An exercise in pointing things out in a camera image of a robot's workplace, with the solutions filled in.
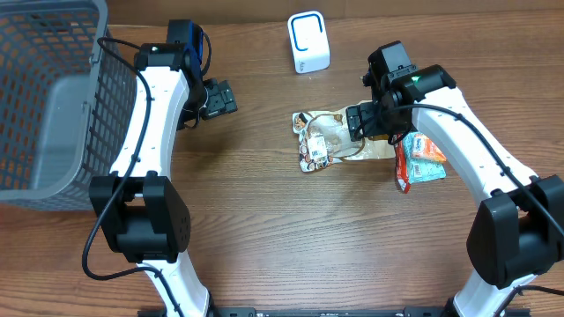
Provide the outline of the white snack wrapper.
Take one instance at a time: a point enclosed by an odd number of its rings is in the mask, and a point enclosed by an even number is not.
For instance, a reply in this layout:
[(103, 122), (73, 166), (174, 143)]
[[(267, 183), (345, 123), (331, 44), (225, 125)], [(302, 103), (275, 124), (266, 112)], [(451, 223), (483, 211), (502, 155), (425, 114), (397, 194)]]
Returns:
[(393, 159), (387, 136), (352, 141), (346, 120), (347, 106), (337, 111), (306, 111), (292, 115), (293, 133), (299, 138), (301, 171), (310, 173), (348, 161)]

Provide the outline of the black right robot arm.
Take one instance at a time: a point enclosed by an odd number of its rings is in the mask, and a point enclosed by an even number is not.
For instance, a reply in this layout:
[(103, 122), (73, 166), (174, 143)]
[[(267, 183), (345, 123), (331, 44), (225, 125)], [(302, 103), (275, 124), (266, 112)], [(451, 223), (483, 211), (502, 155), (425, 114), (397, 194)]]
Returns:
[(439, 65), (371, 62), (362, 82), (372, 101), (348, 107), (353, 141), (417, 130), (445, 154), (478, 210), (466, 241), (471, 277), (445, 316), (506, 316), (533, 280), (563, 259), (563, 181), (540, 178), (511, 155), (471, 111)]

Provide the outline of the red snack bar box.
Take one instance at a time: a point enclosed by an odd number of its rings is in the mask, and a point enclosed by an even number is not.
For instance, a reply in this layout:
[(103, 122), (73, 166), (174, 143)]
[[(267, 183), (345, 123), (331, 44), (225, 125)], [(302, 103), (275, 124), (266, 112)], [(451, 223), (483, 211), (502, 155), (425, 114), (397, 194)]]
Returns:
[(397, 178), (397, 185), (399, 189), (404, 193), (408, 193), (411, 184), (409, 182), (409, 173), (408, 168), (406, 165), (406, 159), (404, 154), (404, 148), (402, 142), (399, 142), (394, 145), (395, 153), (396, 153), (396, 178)]

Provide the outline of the small orange box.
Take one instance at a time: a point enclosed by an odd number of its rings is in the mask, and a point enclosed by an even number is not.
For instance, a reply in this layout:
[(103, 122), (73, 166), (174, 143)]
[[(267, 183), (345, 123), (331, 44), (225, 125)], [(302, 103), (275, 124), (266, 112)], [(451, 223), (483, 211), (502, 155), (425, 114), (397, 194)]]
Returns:
[(434, 163), (445, 163), (446, 156), (427, 136), (416, 133), (412, 139), (412, 156), (416, 159), (424, 159)]

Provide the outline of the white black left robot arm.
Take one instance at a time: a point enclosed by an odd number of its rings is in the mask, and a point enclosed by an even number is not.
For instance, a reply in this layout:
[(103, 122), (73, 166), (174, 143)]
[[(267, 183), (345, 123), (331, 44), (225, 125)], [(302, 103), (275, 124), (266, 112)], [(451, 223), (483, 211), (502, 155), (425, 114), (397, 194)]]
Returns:
[[(109, 174), (93, 178), (89, 188), (97, 220), (83, 250), (84, 272), (101, 281), (144, 272), (164, 302), (160, 316), (220, 314), (189, 258), (189, 209), (170, 180), (177, 132), (237, 109), (228, 82), (204, 78), (211, 54), (200, 40), (139, 47), (129, 66), (137, 96), (125, 139)], [(88, 255), (97, 232), (133, 268), (91, 271)]]

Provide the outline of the teal white tissue pack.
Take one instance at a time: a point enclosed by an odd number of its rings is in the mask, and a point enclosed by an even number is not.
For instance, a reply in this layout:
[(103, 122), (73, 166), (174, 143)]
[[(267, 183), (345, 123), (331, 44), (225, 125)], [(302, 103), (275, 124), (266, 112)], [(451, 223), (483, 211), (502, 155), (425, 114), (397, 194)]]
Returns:
[(403, 141), (410, 184), (444, 179), (447, 176), (444, 163), (434, 163), (412, 156), (412, 139), (416, 133), (420, 132), (411, 132)]

